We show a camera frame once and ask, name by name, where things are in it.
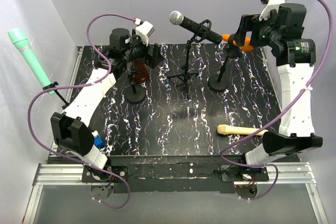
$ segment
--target microphone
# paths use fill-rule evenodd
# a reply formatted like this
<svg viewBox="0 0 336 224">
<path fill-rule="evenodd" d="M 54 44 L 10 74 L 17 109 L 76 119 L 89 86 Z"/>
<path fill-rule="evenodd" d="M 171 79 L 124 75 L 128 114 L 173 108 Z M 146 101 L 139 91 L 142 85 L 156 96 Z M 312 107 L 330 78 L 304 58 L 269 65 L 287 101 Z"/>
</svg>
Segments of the microphone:
<svg viewBox="0 0 336 224">
<path fill-rule="evenodd" d="M 229 37 L 230 37 L 230 34 L 223 34 L 223 41 L 228 42 Z M 244 52 L 252 51 L 254 47 L 250 45 L 250 41 L 251 41 L 251 38 L 245 38 L 244 45 L 240 47 L 240 50 Z"/>
<path fill-rule="evenodd" d="M 192 21 L 191 19 L 184 17 L 182 13 L 180 13 L 177 10 L 170 13 L 169 20 L 173 25 L 182 26 L 183 28 L 187 29 L 188 31 L 191 31 L 194 34 L 197 34 L 201 29 L 201 25 L 199 23 L 196 23 L 195 21 Z M 221 35 L 211 30 L 206 31 L 205 34 L 200 34 L 199 37 L 203 37 L 203 35 L 204 39 L 207 39 L 216 45 L 222 42 Z"/>
<path fill-rule="evenodd" d="M 46 87 L 51 85 L 51 82 L 44 72 L 40 62 L 38 62 L 34 52 L 30 48 L 30 43 L 27 39 L 27 36 L 23 33 L 20 28 L 14 28 L 8 31 L 8 36 L 12 41 L 13 45 L 19 52 L 22 54 L 23 58 L 25 58 L 28 63 L 30 69 L 33 71 L 35 77 L 42 85 L 42 87 Z"/>
</svg>

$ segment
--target tripod stand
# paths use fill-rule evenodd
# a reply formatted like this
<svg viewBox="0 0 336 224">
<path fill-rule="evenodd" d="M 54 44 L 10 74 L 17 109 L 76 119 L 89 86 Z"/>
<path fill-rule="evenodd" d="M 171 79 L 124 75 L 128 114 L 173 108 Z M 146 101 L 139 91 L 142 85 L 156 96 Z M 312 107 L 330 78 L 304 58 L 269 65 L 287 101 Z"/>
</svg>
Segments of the tripod stand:
<svg viewBox="0 0 336 224">
<path fill-rule="evenodd" d="M 195 37 L 193 36 L 191 39 L 187 41 L 187 57 L 185 60 L 185 64 L 181 66 L 181 69 L 184 70 L 184 73 L 181 74 L 176 74 L 174 76 L 167 76 L 167 79 L 170 80 L 172 78 L 179 78 L 181 81 L 184 83 L 184 88 L 187 92 L 187 99 L 189 100 L 189 87 L 188 87 L 188 81 L 191 79 L 192 76 L 198 76 L 198 72 L 194 73 L 188 73 L 189 70 L 189 54 L 190 54 L 190 49 L 191 49 L 191 43 L 195 41 Z"/>
<path fill-rule="evenodd" d="M 167 79 L 170 80 L 172 78 L 179 78 L 184 83 L 184 88 L 187 91 L 187 99 L 189 100 L 189 87 L 188 87 L 188 81 L 191 79 L 192 76 L 198 76 L 198 72 L 194 73 L 188 73 L 189 71 L 189 54 L 191 49 L 191 43 L 196 42 L 200 43 L 202 40 L 204 40 L 207 37 L 208 32 L 211 29 L 211 21 L 206 19 L 200 23 L 200 29 L 197 33 L 194 34 L 194 36 L 187 41 L 187 57 L 185 59 L 185 64 L 181 66 L 182 70 L 184 70 L 184 73 L 177 74 L 175 76 L 167 76 Z"/>
<path fill-rule="evenodd" d="M 132 104 L 138 104 L 145 100 L 146 98 L 146 89 L 138 84 L 135 84 L 133 75 L 138 72 L 138 68 L 133 65 L 131 71 L 128 73 L 127 78 L 130 83 L 130 86 L 125 88 L 124 97 L 125 100 Z"/>
<path fill-rule="evenodd" d="M 229 82 L 225 77 L 223 77 L 223 74 L 226 70 L 226 64 L 227 64 L 229 58 L 236 59 L 237 57 L 241 56 L 241 52 L 240 52 L 239 48 L 236 47 L 233 44 L 234 37 L 235 37 L 235 35 L 233 35 L 233 34 L 230 35 L 229 40 L 228 40 L 229 46 L 224 49 L 225 52 L 226 52 L 226 57 L 225 57 L 224 63 L 220 67 L 219 74 L 214 74 L 214 75 L 210 76 L 209 79 L 208 79 L 208 86 L 213 91 L 223 92 L 227 89 L 227 87 L 229 86 Z"/>
</svg>

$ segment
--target round stand base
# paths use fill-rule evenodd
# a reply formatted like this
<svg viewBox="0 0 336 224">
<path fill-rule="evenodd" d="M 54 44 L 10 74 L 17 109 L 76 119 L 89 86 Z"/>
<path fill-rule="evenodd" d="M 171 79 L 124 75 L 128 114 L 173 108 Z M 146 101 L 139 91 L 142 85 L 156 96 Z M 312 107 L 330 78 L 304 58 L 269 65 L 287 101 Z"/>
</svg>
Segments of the round stand base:
<svg viewBox="0 0 336 224">
<path fill-rule="evenodd" d="M 132 104 L 143 102 L 146 98 L 146 89 L 143 86 L 135 85 L 136 94 L 133 93 L 132 86 L 124 89 L 125 100 Z"/>
<path fill-rule="evenodd" d="M 208 80 L 208 86 L 211 88 L 213 91 L 216 92 L 223 92 L 227 89 L 229 86 L 229 82 L 225 77 L 222 77 L 220 82 L 217 82 L 218 80 L 218 74 L 214 74 L 213 76 L 209 77 Z"/>
</svg>

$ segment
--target wooden handle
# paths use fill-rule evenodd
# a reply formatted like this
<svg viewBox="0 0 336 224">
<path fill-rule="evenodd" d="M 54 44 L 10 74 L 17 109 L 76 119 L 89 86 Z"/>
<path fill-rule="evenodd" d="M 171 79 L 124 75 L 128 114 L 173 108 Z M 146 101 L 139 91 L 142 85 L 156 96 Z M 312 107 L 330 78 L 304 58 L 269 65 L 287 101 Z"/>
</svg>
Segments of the wooden handle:
<svg viewBox="0 0 336 224">
<path fill-rule="evenodd" d="M 230 134 L 240 134 L 240 135 L 249 135 L 256 132 L 257 128 L 247 128 L 247 127 L 235 127 L 227 124 L 221 124 L 217 126 L 217 132 L 223 135 Z M 263 130 L 257 134 L 257 136 L 262 136 L 267 130 Z"/>
</svg>

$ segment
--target orange object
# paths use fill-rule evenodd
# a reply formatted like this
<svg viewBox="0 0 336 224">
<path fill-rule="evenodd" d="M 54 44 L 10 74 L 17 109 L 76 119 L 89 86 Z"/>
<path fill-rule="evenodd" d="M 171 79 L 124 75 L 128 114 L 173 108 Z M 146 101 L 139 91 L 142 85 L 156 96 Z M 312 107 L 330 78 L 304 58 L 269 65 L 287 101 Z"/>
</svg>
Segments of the orange object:
<svg viewBox="0 0 336 224">
<path fill-rule="evenodd" d="M 223 34 L 222 37 L 223 37 L 223 40 L 227 42 L 229 40 L 230 34 Z M 244 52 L 252 51 L 254 49 L 254 47 L 250 46 L 250 41 L 251 41 L 251 38 L 245 38 L 245 43 L 242 47 L 240 47 L 240 49 Z"/>
</svg>

